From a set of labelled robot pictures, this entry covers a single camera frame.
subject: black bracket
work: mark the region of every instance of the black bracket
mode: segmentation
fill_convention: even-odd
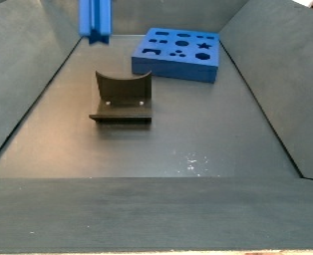
[[[90,115],[96,122],[152,121],[152,73],[115,79],[96,72],[100,92],[98,113]]]

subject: hexagonal hole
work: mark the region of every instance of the hexagonal hole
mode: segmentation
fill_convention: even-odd
[[[209,60],[210,59],[210,55],[206,53],[197,53],[195,57],[201,60]]]

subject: blue vertical bar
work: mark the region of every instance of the blue vertical bar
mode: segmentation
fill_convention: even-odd
[[[111,36],[112,34],[112,9],[111,0],[100,0],[100,34]]]
[[[79,32],[82,36],[92,34],[92,8],[91,0],[80,0],[79,6]]]
[[[102,36],[112,34],[111,0],[92,0],[92,28]]]

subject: gray plastic surface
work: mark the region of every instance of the gray plastic surface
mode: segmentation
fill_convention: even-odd
[[[0,3],[0,147],[80,40],[78,21],[63,11],[71,7]]]
[[[139,36],[83,40],[0,156],[0,177],[297,177],[221,49],[215,84],[152,77],[151,125],[96,125],[96,71],[132,76]]]
[[[1,254],[249,249],[313,249],[312,180],[0,179]]]
[[[115,0],[114,32],[143,35],[151,27],[218,32],[249,0]]]
[[[304,175],[313,178],[313,10],[251,0],[222,44]]]

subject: blue foam block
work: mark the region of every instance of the blue foam block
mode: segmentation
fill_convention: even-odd
[[[214,83],[219,64],[219,35],[151,28],[132,54],[132,72]]]

